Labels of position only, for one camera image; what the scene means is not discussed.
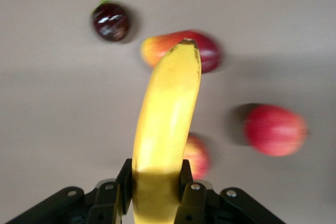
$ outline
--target gray background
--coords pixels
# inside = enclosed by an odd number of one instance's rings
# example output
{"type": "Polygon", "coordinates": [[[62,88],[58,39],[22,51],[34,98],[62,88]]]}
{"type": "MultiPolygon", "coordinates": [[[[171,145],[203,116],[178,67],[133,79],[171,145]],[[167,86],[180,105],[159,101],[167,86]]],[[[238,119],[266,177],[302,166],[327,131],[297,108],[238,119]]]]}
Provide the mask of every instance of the gray background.
{"type": "MultiPolygon", "coordinates": [[[[56,191],[85,192],[132,155],[151,69],[149,36],[198,28],[226,49],[203,75],[191,131],[212,155],[217,192],[240,187],[286,223],[336,220],[335,0],[116,0],[134,16],[128,43],[93,33],[100,0],[0,0],[0,222],[56,191]],[[301,151],[268,157],[233,137],[250,102],[301,113],[301,151]]],[[[132,213],[124,223],[132,223],[132,213]]]]}

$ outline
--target red apple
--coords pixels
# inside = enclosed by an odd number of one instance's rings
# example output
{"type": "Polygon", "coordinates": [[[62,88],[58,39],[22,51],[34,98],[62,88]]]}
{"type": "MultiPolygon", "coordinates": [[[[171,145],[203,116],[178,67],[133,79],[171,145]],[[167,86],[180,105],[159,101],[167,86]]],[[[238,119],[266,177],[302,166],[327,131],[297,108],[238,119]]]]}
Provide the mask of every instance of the red apple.
{"type": "Polygon", "coordinates": [[[189,160],[194,179],[205,177],[210,167],[210,157],[205,144],[198,137],[189,134],[183,159],[189,160]]]}
{"type": "Polygon", "coordinates": [[[260,105],[246,116],[244,133],[257,151],[270,156],[286,156],[301,149],[307,136],[304,118],[275,105],[260,105]]]}
{"type": "Polygon", "coordinates": [[[185,38],[197,42],[202,62],[202,73],[210,72],[219,66],[222,49],[213,39],[197,30],[177,31],[149,37],[141,45],[141,57],[149,66],[155,67],[168,50],[185,38]]]}

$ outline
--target yellow banana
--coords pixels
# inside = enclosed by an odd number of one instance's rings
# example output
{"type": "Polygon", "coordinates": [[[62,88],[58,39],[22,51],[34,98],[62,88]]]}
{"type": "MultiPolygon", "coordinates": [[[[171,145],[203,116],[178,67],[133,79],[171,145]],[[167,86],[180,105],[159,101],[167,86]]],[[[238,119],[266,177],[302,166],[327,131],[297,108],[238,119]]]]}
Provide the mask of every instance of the yellow banana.
{"type": "Polygon", "coordinates": [[[172,224],[179,175],[201,81],[196,42],[184,39],[155,66],[135,133],[132,176],[135,224],[172,224]]]}

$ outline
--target silver bolt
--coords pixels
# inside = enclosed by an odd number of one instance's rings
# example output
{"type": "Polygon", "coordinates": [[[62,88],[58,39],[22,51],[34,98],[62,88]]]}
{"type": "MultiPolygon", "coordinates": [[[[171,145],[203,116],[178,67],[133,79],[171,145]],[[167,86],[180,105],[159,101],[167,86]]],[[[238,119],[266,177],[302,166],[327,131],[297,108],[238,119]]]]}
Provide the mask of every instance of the silver bolt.
{"type": "Polygon", "coordinates": [[[112,189],[112,188],[113,188],[112,184],[107,184],[106,187],[105,187],[106,190],[109,190],[109,189],[112,189]]]}
{"type": "Polygon", "coordinates": [[[68,192],[68,196],[69,197],[74,196],[74,195],[76,195],[76,193],[77,192],[75,190],[72,190],[72,191],[68,192]]]}
{"type": "Polygon", "coordinates": [[[236,197],[237,193],[233,190],[228,190],[228,191],[226,191],[226,195],[229,196],[229,197],[236,197]]]}
{"type": "Polygon", "coordinates": [[[192,184],[191,185],[191,189],[193,189],[193,190],[200,190],[200,185],[199,184],[196,184],[196,183],[194,183],[194,184],[192,184]]]}

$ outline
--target dark purple fruit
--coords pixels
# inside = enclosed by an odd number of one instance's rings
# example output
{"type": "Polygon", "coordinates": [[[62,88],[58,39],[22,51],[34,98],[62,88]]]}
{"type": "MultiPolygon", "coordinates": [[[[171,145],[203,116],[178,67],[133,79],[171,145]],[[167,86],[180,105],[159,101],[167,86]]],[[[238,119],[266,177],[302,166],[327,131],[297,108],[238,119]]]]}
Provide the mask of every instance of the dark purple fruit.
{"type": "Polygon", "coordinates": [[[91,19],[98,35],[107,41],[120,41],[129,31],[130,21],[125,9],[110,1],[101,2],[91,19]]]}

